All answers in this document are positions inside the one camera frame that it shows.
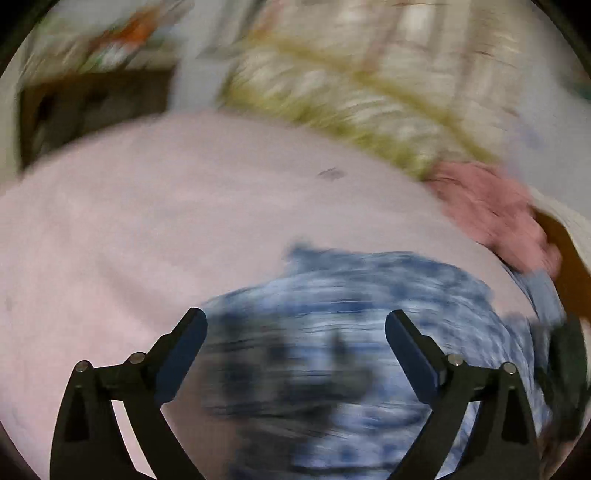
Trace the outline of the clutter on nightstand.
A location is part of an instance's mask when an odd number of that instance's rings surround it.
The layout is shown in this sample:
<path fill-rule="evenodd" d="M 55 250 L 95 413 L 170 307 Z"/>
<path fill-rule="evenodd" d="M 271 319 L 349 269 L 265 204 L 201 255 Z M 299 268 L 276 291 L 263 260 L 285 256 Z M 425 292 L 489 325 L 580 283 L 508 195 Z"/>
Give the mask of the clutter on nightstand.
<path fill-rule="evenodd" d="M 176 25 L 193 5 L 192 1 L 60 1 L 25 41 L 24 81 L 173 68 L 181 50 Z"/>

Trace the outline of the green floral folded quilt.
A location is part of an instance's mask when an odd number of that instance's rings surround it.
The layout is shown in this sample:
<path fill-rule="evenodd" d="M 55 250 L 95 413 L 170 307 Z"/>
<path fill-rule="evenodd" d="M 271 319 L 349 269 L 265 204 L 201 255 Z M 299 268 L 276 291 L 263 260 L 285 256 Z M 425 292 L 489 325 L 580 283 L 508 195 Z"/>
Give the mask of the green floral folded quilt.
<path fill-rule="evenodd" d="M 225 106 L 323 132 L 421 178 L 496 164 L 526 65 L 519 1 L 267 1 Z"/>

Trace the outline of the wooden bed headboard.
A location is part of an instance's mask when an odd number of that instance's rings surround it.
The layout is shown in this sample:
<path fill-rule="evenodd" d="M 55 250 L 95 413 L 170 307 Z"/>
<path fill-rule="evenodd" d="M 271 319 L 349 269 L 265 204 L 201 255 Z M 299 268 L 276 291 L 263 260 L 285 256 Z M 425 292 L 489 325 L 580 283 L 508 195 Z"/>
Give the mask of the wooden bed headboard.
<path fill-rule="evenodd" d="M 561 255 L 554 285 L 568 314 L 590 321 L 590 220 L 531 188 L 535 217 Z"/>

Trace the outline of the pink bed sheet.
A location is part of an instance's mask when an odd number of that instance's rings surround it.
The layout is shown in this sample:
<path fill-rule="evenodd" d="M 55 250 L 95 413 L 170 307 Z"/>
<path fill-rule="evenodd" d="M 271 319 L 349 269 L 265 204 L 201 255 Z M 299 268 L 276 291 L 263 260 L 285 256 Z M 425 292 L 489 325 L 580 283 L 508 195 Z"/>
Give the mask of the pink bed sheet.
<path fill-rule="evenodd" d="M 335 181 L 318 173 L 339 168 Z M 400 170 L 297 127 L 215 112 L 73 143 L 1 195 L 1 423 L 40 478 L 74 364 L 118 364 L 212 297 L 280 275 L 296 243 L 411 251 L 531 315 L 500 261 Z"/>

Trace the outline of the dark wooden nightstand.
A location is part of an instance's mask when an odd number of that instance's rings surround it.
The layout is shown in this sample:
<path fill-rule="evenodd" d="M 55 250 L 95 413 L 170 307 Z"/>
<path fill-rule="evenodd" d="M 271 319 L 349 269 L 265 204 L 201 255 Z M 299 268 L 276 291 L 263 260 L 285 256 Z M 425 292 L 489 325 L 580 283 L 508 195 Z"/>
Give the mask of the dark wooden nightstand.
<path fill-rule="evenodd" d="M 173 67 L 67 74 L 22 87 L 19 170 L 85 135 L 166 111 Z"/>

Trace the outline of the blue plaid shirt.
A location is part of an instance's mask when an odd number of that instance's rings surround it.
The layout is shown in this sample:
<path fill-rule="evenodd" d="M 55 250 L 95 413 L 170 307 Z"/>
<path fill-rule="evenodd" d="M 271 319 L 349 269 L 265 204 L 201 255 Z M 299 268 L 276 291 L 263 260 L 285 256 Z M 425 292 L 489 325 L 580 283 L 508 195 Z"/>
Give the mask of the blue plaid shirt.
<path fill-rule="evenodd" d="M 386 340 L 398 309 L 472 365 L 514 363 L 535 425 L 550 420 L 530 322 L 498 316 L 485 283 L 411 253 L 297 247 L 283 277 L 204 306 L 202 402 L 242 424 L 229 477 L 388 477 L 430 413 Z"/>

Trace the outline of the black garment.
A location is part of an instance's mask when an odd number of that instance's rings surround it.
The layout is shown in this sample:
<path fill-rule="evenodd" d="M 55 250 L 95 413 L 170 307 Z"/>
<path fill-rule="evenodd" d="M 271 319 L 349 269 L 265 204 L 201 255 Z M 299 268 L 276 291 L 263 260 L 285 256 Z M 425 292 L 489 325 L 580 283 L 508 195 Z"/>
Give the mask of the black garment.
<path fill-rule="evenodd" d="M 573 441 L 584 429 L 590 401 L 587 333 L 581 320 L 568 320 L 555 328 L 549 337 L 546 366 L 536 371 L 560 441 Z"/>

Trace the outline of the small black hair clip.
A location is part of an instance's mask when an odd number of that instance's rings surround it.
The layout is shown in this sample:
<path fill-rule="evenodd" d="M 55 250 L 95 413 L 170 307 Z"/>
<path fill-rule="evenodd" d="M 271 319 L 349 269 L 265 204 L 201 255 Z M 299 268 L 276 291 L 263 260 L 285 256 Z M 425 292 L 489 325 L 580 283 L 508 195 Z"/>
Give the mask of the small black hair clip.
<path fill-rule="evenodd" d="M 339 168 L 331 168 L 318 173 L 318 178 L 328 181 L 335 181 L 346 176 L 346 173 Z"/>

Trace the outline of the pink crumpled garment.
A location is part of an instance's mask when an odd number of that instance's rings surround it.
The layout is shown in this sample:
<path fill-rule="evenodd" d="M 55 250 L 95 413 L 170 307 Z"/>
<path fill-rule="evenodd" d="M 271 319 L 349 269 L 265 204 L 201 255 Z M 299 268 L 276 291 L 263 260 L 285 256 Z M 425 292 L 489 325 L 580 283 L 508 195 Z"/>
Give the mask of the pink crumpled garment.
<path fill-rule="evenodd" d="M 472 240 L 521 273 L 558 275 L 562 257 L 536 221 L 528 189 L 500 167 L 442 161 L 427 185 Z"/>

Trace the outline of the light blue garment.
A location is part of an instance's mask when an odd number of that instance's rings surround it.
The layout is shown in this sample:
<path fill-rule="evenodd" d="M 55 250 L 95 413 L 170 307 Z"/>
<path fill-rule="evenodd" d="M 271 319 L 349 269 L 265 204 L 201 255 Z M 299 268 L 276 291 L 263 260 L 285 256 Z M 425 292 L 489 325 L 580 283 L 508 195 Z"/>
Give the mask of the light blue garment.
<path fill-rule="evenodd" d="M 566 320 L 566 312 L 554 282 L 545 270 L 520 273 L 509 269 L 508 272 L 544 325 L 558 326 Z"/>

